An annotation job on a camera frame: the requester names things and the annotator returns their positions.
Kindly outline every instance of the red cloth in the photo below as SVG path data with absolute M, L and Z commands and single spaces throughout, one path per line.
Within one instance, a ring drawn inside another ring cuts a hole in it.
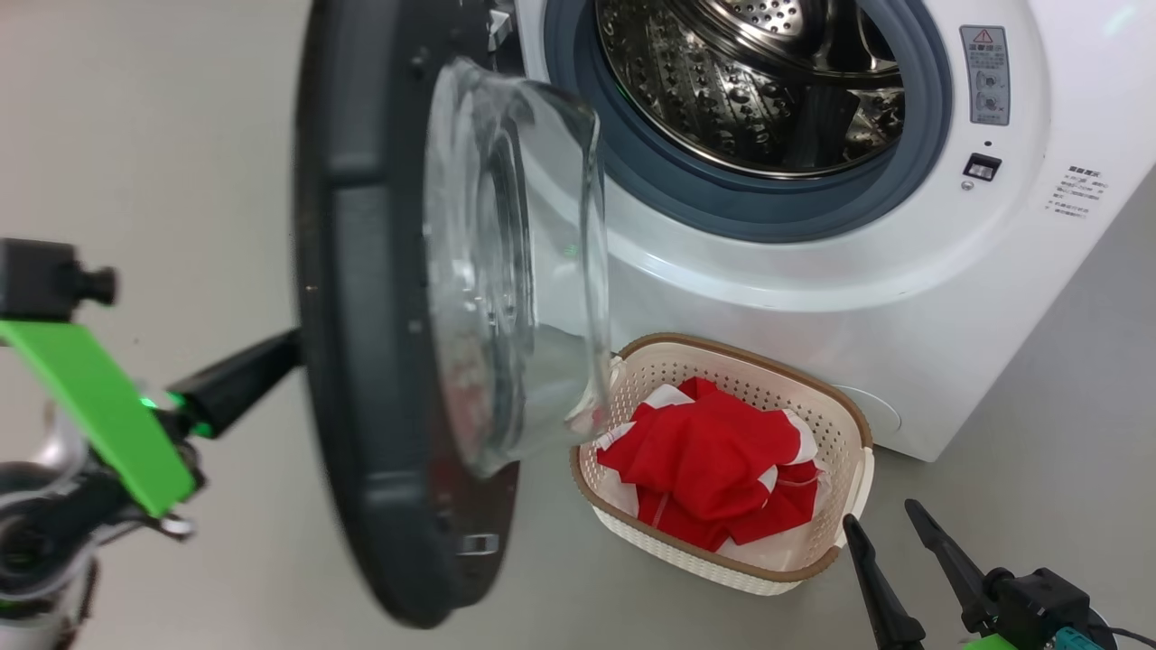
M 758 411 L 702 378 L 679 390 L 695 401 L 642 404 L 631 429 L 598 453 L 636 486 L 639 520 L 714 552 L 728 537 L 747 544 L 812 519 L 820 471 L 799 463 L 802 438 L 785 412 Z

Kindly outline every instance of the laundry basket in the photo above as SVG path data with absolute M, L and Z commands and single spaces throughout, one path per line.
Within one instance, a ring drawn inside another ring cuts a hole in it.
M 607 497 L 607 467 L 594 443 L 575 448 L 570 466 L 578 489 L 598 518 L 615 534 L 681 569 L 758 596 L 776 596 L 814 577 L 835 562 L 846 544 L 843 516 L 862 514 L 875 472 L 870 430 L 859 408 L 838 390 L 790 368 L 729 346 L 682 334 L 654 334 L 622 350 L 612 378 L 613 429 L 662 384 L 704 377 L 747 404 L 791 408 L 815 434 L 818 456 L 830 472 L 830 493 L 814 519 L 765 541 L 773 549 L 761 566 L 704 551 L 647 526 Z

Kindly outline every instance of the washing machine door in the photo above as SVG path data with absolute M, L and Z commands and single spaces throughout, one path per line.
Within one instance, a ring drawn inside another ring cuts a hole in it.
M 484 69 L 488 19 L 480 0 L 319 1 L 298 95 L 318 440 L 365 581 L 423 628 L 492 584 L 517 461 L 607 413 L 598 120 Z M 535 183 L 572 201 L 533 206 Z

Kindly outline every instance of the gray floor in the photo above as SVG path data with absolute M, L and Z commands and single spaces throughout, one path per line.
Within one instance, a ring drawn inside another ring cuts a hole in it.
M 294 322 L 286 172 L 304 8 L 0 6 L 0 230 L 119 266 L 121 303 L 83 319 L 155 384 Z M 1047 566 L 1112 622 L 1156 633 L 1154 205 L 1149 180 L 939 463 L 880 453 L 865 524 L 929 648 L 964 635 L 905 497 L 980 566 Z M 20 458 L 43 393 L 9 355 L 0 385 L 0 457 Z M 845 561 L 772 599 L 714 586 L 602 530 L 561 452 L 526 466 L 494 594 L 436 631 L 401 629 L 353 573 L 303 398 L 290 381 L 203 445 L 213 482 L 187 508 L 194 541 L 141 533 L 106 549 L 82 649 L 872 647 Z

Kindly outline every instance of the front-loading washing machine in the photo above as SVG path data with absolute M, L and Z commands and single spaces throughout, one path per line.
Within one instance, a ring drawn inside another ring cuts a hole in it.
M 302 352 L 377 599 L 429 627 L 482 598 L 512 461 L 600 430 L 644 334 L 816 375 L 936 459 L 1156 158 L 1154 27 L 1129 0 L 314 3 Z M 533 81 L 489 69 L 506 43 Z

